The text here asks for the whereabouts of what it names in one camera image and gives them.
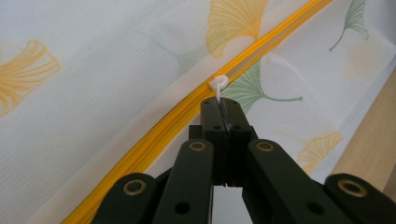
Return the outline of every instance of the metal grommet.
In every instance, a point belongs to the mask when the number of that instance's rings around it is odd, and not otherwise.
[[[256,144],[256,148],[258,148],[261,151],[266,151],[266,152],[274,150],[274,146],[267,142],[258,142]]]
[[[193,142],[189,144],[189,148],[193,151],[202,151],[206,148],[206,145],[202,142]]]
[[[127,195],[134,196],[145,191],[147,184],[141,179],[134,179],[126,182],[122,188],[123,192]]]
[[[352,196],[363,198],[367,195],[367,189],[359,183],[348,179],[341,179],[337,183],[338,188],[343,190],[345,193]]]

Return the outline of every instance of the orange ginkgo leaf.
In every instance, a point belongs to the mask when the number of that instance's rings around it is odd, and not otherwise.
[[[314,138],[300,151],[297,162],[307,174],[312,174],[317,165],[343,140],[340,133],[331,133],[324,137]]]
[[[226,44],[240,36],[259,38],[262,15],[268,0],[212,0],[206,46],[219,58]]]
[[[30,40],[18,55],[0,64],[0,116],[17,106],[59,68],[58,61],[36,40]]]

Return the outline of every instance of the clip jaw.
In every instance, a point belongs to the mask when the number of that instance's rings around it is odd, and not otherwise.
[[[242,187],[253,223],[394,223],[396,204],[353,175],[315,182],[275,142],[258,139],[240,105],[209,98],[174,167],[121,178],[92,223],[211,223],[213,186]]]

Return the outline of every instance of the wooden surface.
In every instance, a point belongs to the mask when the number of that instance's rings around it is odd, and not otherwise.
[[[396,68],[332,172],[356,175],[396,202],[395,165]]]

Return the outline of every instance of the yellow zipper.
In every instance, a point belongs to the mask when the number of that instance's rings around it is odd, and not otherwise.
[[[312,0],[308,2],[190,93],[131,148],[64,223],[90,223],[100,202],[113,184],[124,175],[145,172],[174,137],[199,113],[201,101],[214,96],[207,84],[210,80],[218,75],[229,74],[237,65],[243,63],[241,68],[230,76],[230,82],[233,82],[265,53],[276,47],[290,33],[331,1]]]

